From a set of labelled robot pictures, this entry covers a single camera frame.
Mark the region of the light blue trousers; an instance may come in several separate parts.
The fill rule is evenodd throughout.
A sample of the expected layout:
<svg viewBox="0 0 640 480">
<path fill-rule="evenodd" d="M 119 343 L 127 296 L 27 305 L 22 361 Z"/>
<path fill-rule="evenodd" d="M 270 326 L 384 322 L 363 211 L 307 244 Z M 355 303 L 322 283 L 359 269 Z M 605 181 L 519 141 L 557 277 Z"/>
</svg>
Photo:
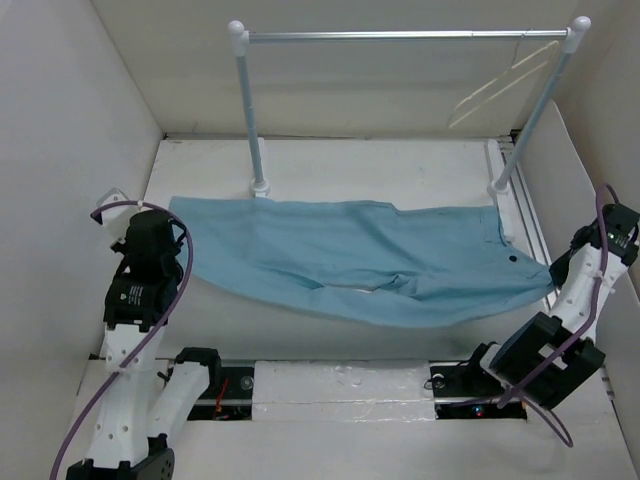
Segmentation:
<svg viewBox="0 0 640 480">
<path fill-rule="evenodd" d="M 437 328 L 510 312 L 552 291 L 507 242 L 493 206 L 175 197 L 193 271 L 231 293 L 385 327 Z"/>
</svg>

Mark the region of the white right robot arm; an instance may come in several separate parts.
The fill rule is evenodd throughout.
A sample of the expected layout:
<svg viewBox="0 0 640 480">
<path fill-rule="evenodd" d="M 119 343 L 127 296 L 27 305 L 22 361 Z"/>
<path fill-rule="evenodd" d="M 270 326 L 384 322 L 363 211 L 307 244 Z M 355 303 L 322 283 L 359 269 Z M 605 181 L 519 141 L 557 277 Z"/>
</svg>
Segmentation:
<svg viewBox="0 0 640 480">
<path fill-rule="evenodd" d="M 559 295 L 504 344 L 480 345 L 462 381 L 483 394 L 498 383 L 499 401 L 523 397 L 551 410 L 603 365 L 596 324 L 616 281 L 638 258 L 639 213 L 621 203 L 598 209 L 550 267 Z"/>
</svg>

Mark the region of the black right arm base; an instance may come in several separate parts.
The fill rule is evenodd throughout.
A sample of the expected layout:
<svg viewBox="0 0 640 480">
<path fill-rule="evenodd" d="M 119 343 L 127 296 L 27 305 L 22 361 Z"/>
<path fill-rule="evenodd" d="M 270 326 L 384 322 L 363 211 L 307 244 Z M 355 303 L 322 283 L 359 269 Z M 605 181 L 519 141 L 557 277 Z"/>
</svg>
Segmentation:
<svg viewBox="0 0 640 480">
<path fill-rule="evenodd" d="M 504 389 L 481 368 L 466 362 L 434 363 L 424 389 L 435 402 L 437 420 L 526 420 L 525 406 L 518 400 L 498 408 Z"/>
</svg>

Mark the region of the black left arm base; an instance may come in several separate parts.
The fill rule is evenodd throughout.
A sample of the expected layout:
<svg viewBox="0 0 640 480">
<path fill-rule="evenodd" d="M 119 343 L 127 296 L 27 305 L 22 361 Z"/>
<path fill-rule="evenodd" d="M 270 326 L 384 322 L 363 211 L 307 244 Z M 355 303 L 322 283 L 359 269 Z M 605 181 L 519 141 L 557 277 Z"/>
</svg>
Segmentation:
<svg viewBox="0 0 640 480">
<path fill-rule="evenodd" d="M 196 401 L 189 421 L 245 421 L 252 419 L 254 364 L 222 366 L 221 381 Z"/>
</svg>

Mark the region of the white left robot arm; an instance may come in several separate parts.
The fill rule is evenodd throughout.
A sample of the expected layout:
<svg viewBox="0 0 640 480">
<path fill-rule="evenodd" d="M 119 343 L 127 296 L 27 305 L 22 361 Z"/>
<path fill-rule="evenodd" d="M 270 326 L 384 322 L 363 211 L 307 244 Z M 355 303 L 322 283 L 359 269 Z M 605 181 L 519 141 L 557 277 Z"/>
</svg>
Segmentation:
<svg viewBox="0 0 640 480">
<path fill-rule="evenodd" d="M 98 411 L 84 458 L 68 467 L 69 479 L 169 479 L 172 448 L 200 396 L 222 387 L 217 350 L 186 347 L 157 398 L 156 356 L 169 317 L 186 290 L 193 263 L 187 227 L 173 214 L 145 205 L 113 244 L 121 254 L 104 302 L 105 369 L 108 377 L 72 424 L 70 446 L 91 412 Z"/>
</svg>

